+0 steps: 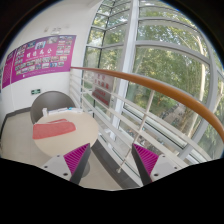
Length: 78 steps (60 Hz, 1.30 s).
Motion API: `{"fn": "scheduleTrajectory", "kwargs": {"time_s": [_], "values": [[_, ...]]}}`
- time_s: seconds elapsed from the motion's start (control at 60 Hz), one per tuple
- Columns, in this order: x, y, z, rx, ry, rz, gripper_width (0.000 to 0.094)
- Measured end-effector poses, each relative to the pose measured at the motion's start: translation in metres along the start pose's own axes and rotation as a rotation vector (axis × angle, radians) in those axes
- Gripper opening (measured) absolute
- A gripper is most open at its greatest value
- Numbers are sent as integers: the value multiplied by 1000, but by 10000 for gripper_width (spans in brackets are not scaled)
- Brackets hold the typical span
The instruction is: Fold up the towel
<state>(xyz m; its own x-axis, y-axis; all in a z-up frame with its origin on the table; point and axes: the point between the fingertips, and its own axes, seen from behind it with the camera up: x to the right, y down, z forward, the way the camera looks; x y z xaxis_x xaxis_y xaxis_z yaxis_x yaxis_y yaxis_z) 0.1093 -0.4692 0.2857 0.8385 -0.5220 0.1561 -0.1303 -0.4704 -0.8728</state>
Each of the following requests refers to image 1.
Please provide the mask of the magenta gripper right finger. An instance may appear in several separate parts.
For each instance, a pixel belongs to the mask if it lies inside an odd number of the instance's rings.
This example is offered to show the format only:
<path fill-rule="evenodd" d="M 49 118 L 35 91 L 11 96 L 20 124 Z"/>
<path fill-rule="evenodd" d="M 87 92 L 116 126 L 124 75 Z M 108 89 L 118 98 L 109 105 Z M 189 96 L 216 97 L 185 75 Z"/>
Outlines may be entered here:
<path fill-rule="evenodd" d="M 143 185 L 148 185 L 179 170 L 164 154 L 157 155 L 140 145 L 132 144 L 132 156 Z"/>

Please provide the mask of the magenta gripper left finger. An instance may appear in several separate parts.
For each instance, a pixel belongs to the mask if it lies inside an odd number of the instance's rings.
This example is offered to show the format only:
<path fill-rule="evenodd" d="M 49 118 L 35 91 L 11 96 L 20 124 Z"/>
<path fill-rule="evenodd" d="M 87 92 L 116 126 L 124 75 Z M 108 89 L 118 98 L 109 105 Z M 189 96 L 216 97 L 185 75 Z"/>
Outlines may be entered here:
<path fill-rule="evenodd" d="M 42 166 L 42 169 L 74 184 L 79 184 L 84 175 L 90 153 L 90 144 L 87 143 L 65 155 L 52 157 Z"/>

